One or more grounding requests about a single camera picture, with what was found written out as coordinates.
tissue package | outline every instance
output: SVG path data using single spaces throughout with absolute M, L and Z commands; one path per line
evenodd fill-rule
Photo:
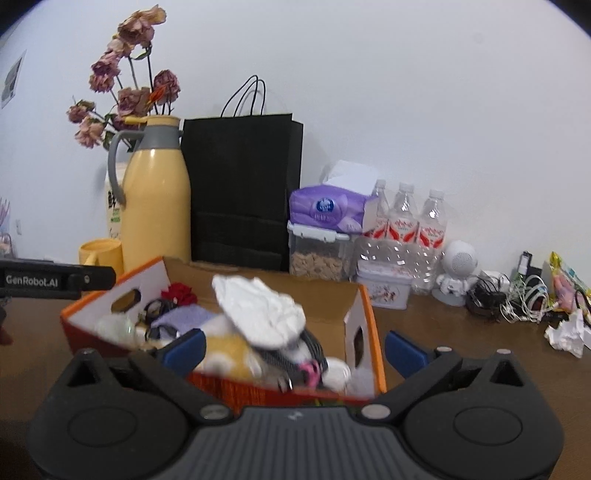
M 296 190 L 290 197 L 291 223 L 341 233 L 364 233 L 375 227 L 378 198 L 331 185 Z

bag handle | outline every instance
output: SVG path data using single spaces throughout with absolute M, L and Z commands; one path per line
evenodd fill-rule
M 252 83 L 248 86 L 248 88 L 244 91 L 244 93 L 240 97 L 240 100 L 238 100 L 238 104 L 236 105 L 236 108 L 234 109 L 234 116 L 236 116 L 236 114 L 238 113 L 238 109 L 240 108 L 240 104 L 244 100 L 244 97 L 246 95 L 248 95 L 251 87 L 256 83 L 255 93 L 252 96 L 252 103 L 251 103 L 251 116 L 252 116 L 252 111 L 254 110 L 254 107 L 255 107 L 256 94 L 258 93 L 258 83 L 259 82 L 262 83 L 262 104 L 261 104 L 261 115 L 262 115 L 262 110 L 263 110 L 263 108 L 265 108 L 265 97 L 267 96 L 267 85 L 265 84 L 265 80 L 263 80 L 263 79 L 259 80 L 257 78 L 256 80 L 252 81 Z
M 113 195 L 115 196 L 115 200 L 119 202 L 121 206 L 125 206 L 125 193 L 121 188 L 121 185 L 117 182 L 117 175 L 115 173 L 115 162 L 117 159 L 117 146 L 119 142 L 127 138 L 129 140 L 141 140 L 144 137 L 144 132 L 142 130 L 122 130 L 121 132 L 117 132 L 111 140 L 111 146 L 109 147 L 109 156 L 107 159 L 107 171 L 109 173 L 109 183 L 111 184 L 111 189 L 113 190 Z
M 252 79 L 255 79 L 250 85 L 248 85 L 248 82 L 250 82 Z M 248 85 L 248 87 L 246 88 L 246 91 L 242 94 L 242 97 L 240 98 L 240 101 L 238 102 L 238 105 L 236 107 L 236 110 L 234 110 L 234 116 L 236 116 L 236 114 L 238 113 L 238 108 L 240 107 L 240 103 L 242 102 L 242 100 L 244 99 L 244 97 L 248 94 L 250 88 L 252 87 L 252 85 L 256 84 L 255 87 L 255 92 L 252 98 L 252 105 L 251 105 L 251 115 L 252 115 L 252 111 L 254 110 L 254 106 L 255 106 L 255 100 L 256 100 L 256 94 L 258 91 L 258 83 L 261 82 L 263 84 L 263 101 L 262 101 L 262 105 L 261 105 L 261 115 L 263 113 L 263 108 L 265 106 L 265 97 L 267 95 L 267 86 L 265 84 L 264 80 L 259 79 L 258 75 L 251 75 L 247 81 L 245 81 L 242 86 L 236 90 L 236 92 L 234 92 L 234 94 L 230 97 L 230 99 L 226 102 L 226 105 L 224 105 L 223 109 L 222 109 L 222 113 L 220 114 L 220 118 L 223 117 L 223 114 L 226 111 L 226 108 L 228 108 L 228 105 L 230 105 L 231 101 L 234 99 L 234 97 L 236 95 L 238 95 L 242 89 Z

snack bag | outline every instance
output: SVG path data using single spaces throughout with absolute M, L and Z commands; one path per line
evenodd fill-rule
M 574 269 L 570 268 L 556 252 L 550 254 L 550 270 L 552 271 L 552 284 L 554 294 L 551 299 L 558 303 L 555 308 L 557 312 L 572 313 L 577 309 L 575 296 L 578 291 L 583 291 L 587 299 L 591 299 L 591 290 L 579 278 Z M 584 303 L 581 305 L 583 314 L 587 316 L 589 312 L 585 311 Z

container lid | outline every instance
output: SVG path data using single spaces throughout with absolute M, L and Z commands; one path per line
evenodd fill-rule
M 443 200 L 444 192 L 442 190 L 429 190 L 429 196 L 437 200 Z
M 413 193 L 414 192 L 414 185 L 412 183 L 400 182 L 400 185 L 398 186 L 398 189 L 401 192 Z
M 357 275 L 367 280 L 403 283 L 406 285 L 410 285 L 414 279 L 406 267 L 371 260 L 359 260 L 357 262 Z
M 337 233 L 334 230 L 327 230 L 326 228 L 318 228 L 315 226 L 300 225 L 298 223 L 287 222 L 287 229 L 295 236 L 302 238 L 313 238 L 328 244 L 338 241 L 348 241 L 350 236 L 346 233 Z

poster on wall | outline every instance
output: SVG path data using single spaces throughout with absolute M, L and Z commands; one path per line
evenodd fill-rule
M 17 91 L 18 75 L 21 71 L 22 60 L 25 53 L 17 60 L 17 62 L 11 67 L 4 79 L 4 88 L 2 90 L 2 108 L 4 108 L 10 100 L 12 100 Z

